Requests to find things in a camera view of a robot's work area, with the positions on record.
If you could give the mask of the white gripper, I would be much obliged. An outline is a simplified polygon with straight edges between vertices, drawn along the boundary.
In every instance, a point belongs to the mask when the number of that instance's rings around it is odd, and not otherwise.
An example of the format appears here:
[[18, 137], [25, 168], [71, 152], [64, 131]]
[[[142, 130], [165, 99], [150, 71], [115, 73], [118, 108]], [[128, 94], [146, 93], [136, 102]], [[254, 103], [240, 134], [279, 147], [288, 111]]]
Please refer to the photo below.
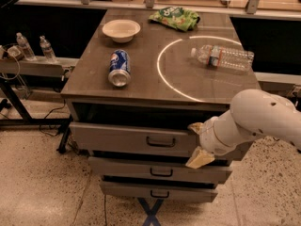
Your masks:
[[214, 131], [214, 123], [217, 117], [212, 117], [206, 122], [195, 122], [188, 125], [188, 129], [199, 135], [200, 146], [197, 146], [185, 166], [198, 169], [214, 161], [214, 156], [225, 155], [232, 148], [222, 143]]

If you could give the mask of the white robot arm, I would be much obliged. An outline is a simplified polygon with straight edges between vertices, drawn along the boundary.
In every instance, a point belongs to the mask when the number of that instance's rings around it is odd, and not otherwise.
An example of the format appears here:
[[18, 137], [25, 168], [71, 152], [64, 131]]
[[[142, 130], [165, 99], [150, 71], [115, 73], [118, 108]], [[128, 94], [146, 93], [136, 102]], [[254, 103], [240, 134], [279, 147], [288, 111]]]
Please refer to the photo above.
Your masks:
[[199, 144], [185, 166], [198, 169], [210, 164], [245, 142], [262, 137], [276, 137], [301, 149], [301, 113], [288, 99], [259, 89], [237, 93], [230, 109], [206, 122], [188, 126]]

